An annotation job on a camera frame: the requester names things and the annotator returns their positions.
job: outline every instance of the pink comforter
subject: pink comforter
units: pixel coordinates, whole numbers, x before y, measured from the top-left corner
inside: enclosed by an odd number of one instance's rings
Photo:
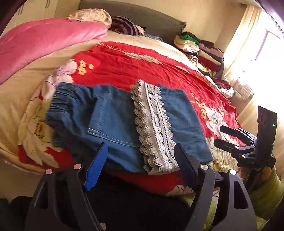
[[[0,84],[32,61],[67,46],[107,35],[102,22],[50,18],[23,23],[0,39]]]

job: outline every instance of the cream wall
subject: cream wall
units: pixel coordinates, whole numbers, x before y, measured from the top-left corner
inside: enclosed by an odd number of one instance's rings
[[[190,31],[200,39],[218,42],[223,50],[232,39],[245,12],[244,4],[235,3],[232,0],[116,1],[148,7],[180,21],[186,21],[186,31]]]

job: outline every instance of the metal screw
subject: metal screw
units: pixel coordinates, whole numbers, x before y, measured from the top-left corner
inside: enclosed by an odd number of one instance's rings
[[[80,164],[74,165],[74,169],[78,170],[78,169],[80,169],[80,168],[82,168],[82,165],[80,165]]]
[[[203,164],[203,165],[201,165],[201,169],[207,170],[207,169],[209,169],[209,167],[206,164]]]
[[[50,169],[50,168],[45,171],[45,174],[47,174],[47,175],[49,175],[51,173],[52,173],[52,169]]]
[[[237,174],[237,171],[234,170],[234,169],[230,169],[230,173],[231,173],[232,175],[236,175],[236,174]]]

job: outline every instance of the headboard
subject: headboard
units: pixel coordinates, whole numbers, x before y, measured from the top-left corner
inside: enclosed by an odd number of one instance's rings
[[[171,16],[152,10],[147,7],[116,1],[81,0],[79,9],[100,8],[106,10],[111,16],[124,16],[135,25],[146,27],[145,32],[160,36],[162,40],[173,45],[175,35],[186,26]]]

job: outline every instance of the green sweater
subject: green sweater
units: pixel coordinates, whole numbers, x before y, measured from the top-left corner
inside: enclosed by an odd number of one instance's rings
[[[185,39],[185,40],[190,40],[190,41],[193,41],[196,43],[196,45],[198,45],[200,42],[198,42],[196,39],[190,37],[188,34],[185,34],[185,35],[179,35],[179,37],[181,39]]]

